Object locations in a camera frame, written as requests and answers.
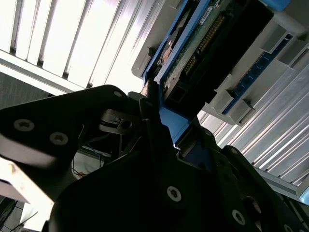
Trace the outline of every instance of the electronic component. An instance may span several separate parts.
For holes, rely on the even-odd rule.
[[[192,33],[163,86],[164,104],[188,118],[212,101],[215,90],[273,16],[256,0],[222,1],[211,11],[204,22],[203,28],[208,27],[204,38],[200,41],[197,33]],[[183,64],[183,69],[176,68]]]

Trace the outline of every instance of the blue plastic part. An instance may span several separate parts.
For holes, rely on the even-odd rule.
[[[249,69],[244,77],[239,81],[234,90],[231,91],[231,96],[234,98],[231,103],[223,110],[222,114],[226,115],[241,96],[247,91],[247,89],[256,81],[256,79],[262,74],[262,72],[268,67],[268,65],[274,60],[279,52],[287,45],[292,39],[292,35],[288,34],[278,47],[272,52],[263,52],[260,58]]]
[[[160,117],[162,124],[168,126],[169,132],[171,134],[173,143],[177,142],[177,140],[180,138],[180,136],[185,132],[185,130],[189,127],[191,123],[191,119],[188,119],[186,117],[183,117],[182,115],[172,111],[168,107],[164,105],[163,102],[163,81],[165,77],[167,76],[170,68],[173,65],[173,62],[176,60],[177,56],[181,52],[183,46],[185,45],[186,41],[189,39],[191,33],[193,32],[196,25],[199,23],[201,17],[205,13],[207,6],[209,4],[210,0],[201,0],[198,4],[197,8],[195,9],[193,15],[191,16],[188,24],[186,25],[185,29],[183,30],[180,38],[178,39],[175,47],[173,48],[167,62],[163,65],[161,68],[158,76],[155,78],[155,81],[159,82],[159,102],[160,102]],[[155,64],[155,61],[157,60],[157,57],[161,54],[165,43],[170,36],[171,32],[173,31],[174,27],[177,25],[177,21],[179,20],[186,4],[188,3],[188,0],[185,0],[181,9],[179,10],[179,13],[177,14],[172,26],[170,27],[167,35],[165,36],[164,40],[162,41],[161,45],[157,49],[155,55],[149,62],[147,68],[145,69],[145,72],[143,73],[143,85],[146,84],[148,77],[148,71],[150,68]]]
[[[148,78],[147,78],[147,73],[149,72],[150,68],[152,67],[152,65],[154,64],[155,60],[157,59],[158,55],[161,54],[165,42],[167,41],[168,37],[170,36],[172,30],[174,29],[174,27],[177,25],[177,21],[179,19],[179,17],[181,16],[186,4],[188,3],[189,0],[185,0],[182,4],[181,9],[179,10],[174,22],[172,23],[168,33],[166,34],[166,36],[164,37],[163,41],[161,42],[159,48],[157,49],[157,51],[155,52],[154,56],[152,57],[151,61],[149,62],[147,68],[145,69],[144,73],[143,73],[143,86],[146,84]]]
[[[191,121],[164,106],[160,108],[159,113],[162,124],[169,128],[173,143],[176,143],[180,136],[189,127]]]
[[[291,3],[291,1],[292,0],[262,0],[262,2],[275,11],[283,11]]]
[[[209,156],[209,150],[206,147],[202,147],[201,141],[198,141],[191,151],[185,156],[184,161],[199,166],[204,164],[206,170],[211,171],[211,158]]]
[[[177,41],[175,47],[173,48],[171,54],[167,62],[161,68],[159,74],[155,77],[155,81],[162,84],[164,79],[166,78],[170,68],[172,67],[174,61],[180,54],[182,48],[184,47],[185,43],[189,39],[191,33],[193,32],[196,25],[199,23],[201,17],[204,15],[210,0],[201,0],[197,5],[196,10],[194,11],[193,15],[191,16],[187,26],[183,30],[179,40]]]

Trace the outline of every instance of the screw head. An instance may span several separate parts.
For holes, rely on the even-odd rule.
[[[287,224],[285,224],[283,227],[286,232],[293,232],[292,228],[289,227]]]
[[[34,129],[34,123],[28,119],[18,119],[14,122],[14,128],[18,131],[29,132]]]
[[[117,97],[121,97],[122,96],[122,94],[120,93],[120,92],[118,92],[118,91],[114,91],[114,94],[117,96]]]
[[[232,153],[234,153],[235,155],[237,155],[238,154],[238,151],[235,149],[235,148],[231,148],[231,151],[232,151]]]
[[[240,211],[238,211],[237,209],[233,209],[232,211],[232,216],[234,218],[234,220],[239,224],[239,225],[246,225],[246,220],[243,217],[243,215],[241,214]]]
[[[175,202],[180,202],[182,199],[182,195],[179,190],[174,186],[169,186],[167,189],[167,194],[169,198],[171,198]]]
[[[58,145],[58,146],[63,146],[68,143],[69,138],[67,137],[66,134],[61,133],[61,132],[54,132],[49,136],[49,140],[51,143]]]

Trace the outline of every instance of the gray wall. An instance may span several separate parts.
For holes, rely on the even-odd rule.
[[[47,92],[0,72],[0,109],[47,97]]]

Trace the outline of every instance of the cable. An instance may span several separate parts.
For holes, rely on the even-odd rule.
[[[93,147],[90,145],[90,144],[87,144],[92,150],[93,150],[93,152],[98,156],[98,158],[99,158],[99,166],[100,166],[100,168],[102,167],[102,163],[101,163],[101,161],[102,161],[102,154],[98,154],[96,151],[95,151],[95,149],[93,149]]]
[[[33,218],[38,212],[36,212],[34,215],[32,215],[31,217],[27,218],[26,220],[24,220],[22,223],[20,223],[19,225],[15,226],[13,229],[10,230],[10,232],[16,230],[16,228],[23,226],[28,220],[30,220],[31,218]]]
[[[73,173],[75,175],[80,175],[81,177],[84,177],[84,176],[88,175],[88,174],[84,174],[84,173],[82,174],[82,173],[80,173],[80,172],[75,170],[75,168],[74,168],[74,158],[73,158],[73,161],[72,161],[72,170],[73,170]]]

